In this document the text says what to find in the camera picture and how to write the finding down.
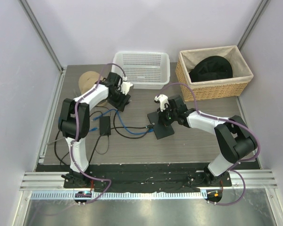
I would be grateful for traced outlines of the black network switch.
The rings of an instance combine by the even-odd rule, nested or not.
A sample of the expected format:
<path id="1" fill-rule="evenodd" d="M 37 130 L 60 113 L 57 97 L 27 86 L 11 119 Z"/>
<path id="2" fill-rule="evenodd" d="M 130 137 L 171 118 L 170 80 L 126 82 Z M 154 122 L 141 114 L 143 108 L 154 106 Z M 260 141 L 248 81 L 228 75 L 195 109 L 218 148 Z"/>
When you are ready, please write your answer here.
<path id="1" fill-rule="evenodd" d="M 147 114 L 147 117 L 149 119 L 150 124 L 154 124 L 152 128 L 157 140 L 166 138 L 175 133 L 171 125 L 165 126 L 161 122 L 159 122 L 159 117 L 157 112 L 149 113 Z"/>

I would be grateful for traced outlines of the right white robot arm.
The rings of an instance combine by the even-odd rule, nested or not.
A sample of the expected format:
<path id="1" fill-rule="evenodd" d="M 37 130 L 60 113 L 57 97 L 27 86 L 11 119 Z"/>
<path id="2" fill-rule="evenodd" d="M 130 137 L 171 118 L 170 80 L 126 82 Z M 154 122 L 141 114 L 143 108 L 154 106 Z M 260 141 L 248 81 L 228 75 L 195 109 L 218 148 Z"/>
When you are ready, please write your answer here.
<path id="1" fill-rule="evenodd" d="M 209 186 L 216 185 L 225 172 L 259 148 L 257 139 L 238 115 L 217 117 L 196 107 L 189 109 L 180 95 L 169 98 L 160 94 L 154 101 L 159 104 L 158 121 L 162 126 L 168 127 L 176 121 L 187 128 L 200 129 L 216 136 L 220 154 L 203 172 L 204 183 Z"/>

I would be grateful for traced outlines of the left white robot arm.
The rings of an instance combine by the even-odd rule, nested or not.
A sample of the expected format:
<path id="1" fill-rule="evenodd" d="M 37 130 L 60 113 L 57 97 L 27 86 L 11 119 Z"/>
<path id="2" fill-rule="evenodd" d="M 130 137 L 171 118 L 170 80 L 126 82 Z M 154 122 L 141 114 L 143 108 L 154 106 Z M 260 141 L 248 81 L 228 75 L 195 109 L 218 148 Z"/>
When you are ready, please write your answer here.
<path id="1" fill-rule="evenodd" d="M 90 110 L 107 100 L 119 111 L 129 103 L 129 91 L 133 84 L 127 78 L 110 72 L 107 78 L 99 78 L 91 88 L 74 99 L 62 103 L 58 129 L 65 138 L 70 154 L 70 172 L 62 176 L 66 182 L 75 182 L 85 188 L 91 182 L 87 173 L 89 161 L 86 155 L 86 136 L 90 129 Z"/>

